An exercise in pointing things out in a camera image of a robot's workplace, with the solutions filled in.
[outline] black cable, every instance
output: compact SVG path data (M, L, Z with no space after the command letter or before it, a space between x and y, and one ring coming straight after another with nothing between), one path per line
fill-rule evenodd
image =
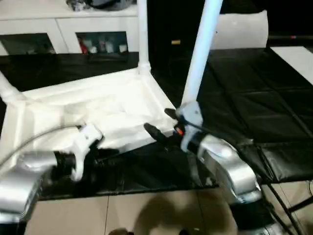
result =
M15 155L18 151L20 151L21 149L23 149L24 147L26 147L27 145L29 145L30 143L32 143L34 140L45 136L47 134L56 132L56 131L60 131L60 130L64 130L64 129L68 129L68 128L81 128L81 125L67 125L67 126L60 126L60 127L56 127L56 128L52 128L48 131L42 132L40 134L37 134L31 138L29 138L28 140L26 140L25 142L23 142L19 147L17 147L16 149L14 149L13 151L11 151L0 163L0 168L13 156Z
M311 184L313 183L313 180L308 181L308 191L311 197L313 197L312 191L311 191Z
M186 124L191 125L191 126L193 126L193 127L196 127L197 129L199 129L199 130L201 130L201 131L203 131L203 132L206 132L206 133L208 133L208 134L212 133L212 131L209 130L208 128L206 128L206 127L198 126L198 125L196 125L196 124L194 124L194 123L192 123L192 122L189 122L189 121L187 121L187 120L185 120L185 122L186 122Z

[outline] tile floor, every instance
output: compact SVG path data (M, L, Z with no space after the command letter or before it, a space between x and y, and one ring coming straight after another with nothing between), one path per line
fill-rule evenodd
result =
M274 185L287 205L309 196L306 182ZM267 196L281 217L282 209ZM313 205L297 211L304 234L313 234ZM26 235L235 235L236 224L219 189L174 191L39 202Z

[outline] white pipe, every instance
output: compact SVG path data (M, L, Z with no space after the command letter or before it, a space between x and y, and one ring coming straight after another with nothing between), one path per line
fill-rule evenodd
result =
M24 95L13 87L0 71L0 97L5 103L24 99Z
M148 17L147 0L138 0L138 27L139 27L139 73L150 72L148 52Z
M197 100L223 0L206 0L189 67L182 104Z

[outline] gray cable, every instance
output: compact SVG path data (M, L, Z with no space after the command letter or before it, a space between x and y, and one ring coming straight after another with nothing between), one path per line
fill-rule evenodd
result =
M14 149L13 151L11 151L3 160L2 162L0 163L0 168L13 156L15 155L18 151L20 151L21 149L23 149L24 147L26 147L27 145L29 145L31 142L33 142L34 140L42 137L42 136L45 136L47 134L50 134L50 133L53 133L53 132L56 132L56 131L60 131L60 130L64 130L64 129L68 129L68 128L80 128L81 126L80 125L67 125L67 126L59 126L59 127L56 127L56 128L52 128L48 131L45 131L45 132L42 132L40 134L37 134L31 138L29 138L28 140L26 140L25 142L23 142L19 147L17 147L16 149Z

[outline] black tablecloth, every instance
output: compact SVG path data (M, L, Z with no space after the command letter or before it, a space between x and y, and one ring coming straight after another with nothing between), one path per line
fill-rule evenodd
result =
M102 55L34 55L0 58L0 70L19 90L135 68L138 54L122 61ZM178 107L190 56L153 63L154 78ZM313 178L313 87L270 49L211 52L198 101L204 126L234 143L264 183ZM5 105L0 103L3 120ZM48 186L43 199L213 187L198 162L159 143L104 159L92 180L64 179Z

